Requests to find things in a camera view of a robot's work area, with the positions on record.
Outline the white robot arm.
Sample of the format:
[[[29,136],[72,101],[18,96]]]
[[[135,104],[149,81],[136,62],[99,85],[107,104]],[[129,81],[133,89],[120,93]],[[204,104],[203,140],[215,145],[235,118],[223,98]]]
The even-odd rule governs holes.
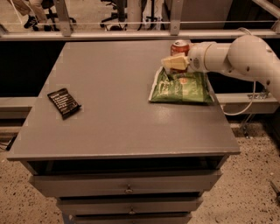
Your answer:
[[[258,81],[280,102],[280,59],[261,38],[243,35],[232,43],[201,42],[187,55],[161,60],[165,68],[215,72],[244,81]]]

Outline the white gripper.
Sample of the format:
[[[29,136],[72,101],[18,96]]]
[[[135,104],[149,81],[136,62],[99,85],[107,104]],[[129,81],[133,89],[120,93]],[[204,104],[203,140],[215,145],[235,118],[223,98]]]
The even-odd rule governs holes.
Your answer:
[[[177,70],[186,70],[189,63],[190,68],[195,72],[205,73],[205,56],[209,44],[207,42],[193,44],[186,56],[183,52],[174,54],[161,60],[161,63],[166,68]]]

